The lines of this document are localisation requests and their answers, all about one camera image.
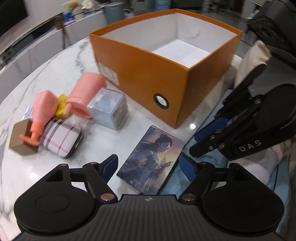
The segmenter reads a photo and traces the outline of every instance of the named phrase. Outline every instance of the small brown box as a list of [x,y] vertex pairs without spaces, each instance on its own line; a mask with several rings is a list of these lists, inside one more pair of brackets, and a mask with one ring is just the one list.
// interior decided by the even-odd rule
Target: small brown box
[[29,119],[22,120],[14,124],[9,143],[10,149],[16,151],[21,155],[30,155],[37,153],[38,146],[29,145],[19,138],[20,134],[31,137],[31,125],[32,121]]

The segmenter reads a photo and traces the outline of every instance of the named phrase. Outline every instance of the label sticker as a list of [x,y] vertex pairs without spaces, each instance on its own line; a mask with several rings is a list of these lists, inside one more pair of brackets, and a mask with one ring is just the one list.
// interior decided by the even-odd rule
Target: label sticker
[[104,66],[99,62],[98,65],[100,68],[100,72],[103,76],[111,80],[114,84],[119,85],[117,74],[113,70],[109,69],[108,67]]

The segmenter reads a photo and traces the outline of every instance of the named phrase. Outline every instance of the white wall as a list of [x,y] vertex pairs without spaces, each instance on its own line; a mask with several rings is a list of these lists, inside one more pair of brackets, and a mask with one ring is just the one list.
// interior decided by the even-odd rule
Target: white wall
[[44,21],[63,12],[62,4],[70,0],[24,0],[28,17],[0,37],[0,54],[12,43]]

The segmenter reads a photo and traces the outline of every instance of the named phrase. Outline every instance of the orange box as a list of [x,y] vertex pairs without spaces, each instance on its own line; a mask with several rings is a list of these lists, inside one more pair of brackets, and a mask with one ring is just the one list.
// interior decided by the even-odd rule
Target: orange box
[[242,32],[171,9],[90,34],[101,74],[171,127],[178,127],[230,67]]

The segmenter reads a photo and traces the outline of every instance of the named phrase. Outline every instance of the pink cup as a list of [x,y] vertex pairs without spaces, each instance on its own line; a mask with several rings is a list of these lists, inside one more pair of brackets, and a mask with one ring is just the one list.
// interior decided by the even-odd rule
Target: pink cup
[[91,115],[87,110],[87,105],[103,87],[106,87],[103,75],[91,72],[83,73],[67,99],[67,107],[63,115],[67,116],[71,111],[78,116],[90,119]]

